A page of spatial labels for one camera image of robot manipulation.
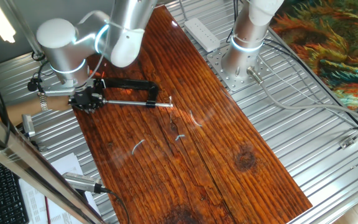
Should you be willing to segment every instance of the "wood block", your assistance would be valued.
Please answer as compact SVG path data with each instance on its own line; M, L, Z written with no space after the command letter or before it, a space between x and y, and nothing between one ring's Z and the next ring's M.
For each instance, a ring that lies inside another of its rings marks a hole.
M98 59L88 59L91 68ZM132 223L286 223L311 207L165 6L154 10L138 59L123 69L105 61L99 72L153 81L158 101L174 104L75 111L103 183ZM147 99L146 91L105 94Z

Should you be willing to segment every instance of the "wood knot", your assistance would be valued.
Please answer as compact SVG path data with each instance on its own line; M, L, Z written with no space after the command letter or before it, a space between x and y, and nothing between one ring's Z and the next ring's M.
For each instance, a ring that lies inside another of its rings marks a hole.
M186 208L176 208L171 211L169 216L165 218L166 224L193 224L200 223L196 216Z
M241 152L235 158L236 166L240 171L249 170L256 161L255 155L252 152L252 146L245 145L241 147Z

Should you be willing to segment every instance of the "metal rail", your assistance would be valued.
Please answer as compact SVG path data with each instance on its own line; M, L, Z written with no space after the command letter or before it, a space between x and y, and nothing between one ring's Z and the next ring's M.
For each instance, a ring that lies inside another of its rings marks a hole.
M6 137L0 122L0 145ZM103 219L69 183L42 157L21 133L9 132L7 148L0 149L0 163L36 188L82 223L104 223Z

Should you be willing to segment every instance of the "mounting plate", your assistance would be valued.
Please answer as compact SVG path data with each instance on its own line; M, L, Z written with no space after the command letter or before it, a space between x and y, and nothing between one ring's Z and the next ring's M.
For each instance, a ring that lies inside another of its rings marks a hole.
M207 55L208 61L211 63L213 68L215 68L218 75L222 78L223 82L227 85L227 87L231 91L237 91L241 88L246 87L248 84L255 82L255 80L249 76L248 74L245 75L238 75L235 74L227 74L221 65L222 56L229 50L229 46L225 46L215 52L212 52ZM259 71L266 71L267 66L263 62L258 62L258 70Z

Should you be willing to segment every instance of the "blue light ring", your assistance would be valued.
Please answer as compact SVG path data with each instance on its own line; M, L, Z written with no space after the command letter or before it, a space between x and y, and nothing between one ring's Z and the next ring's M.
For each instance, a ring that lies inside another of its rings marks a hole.
M51 68L53 71L57 72L57 73L69 74L69 73L73 73L73 72L76 72L76 71L78 71L79 69L81 69L81 68L85 65L85 62L86 62L86 59L84 59L84 60L82 61L81 65L78 66L78 68L73 69L73 70L71 70L71 71L67 71L67 72L63 72L63 71L56 70L56 69L54 69L54 68L52 67L52 65L50 66L50 68Z

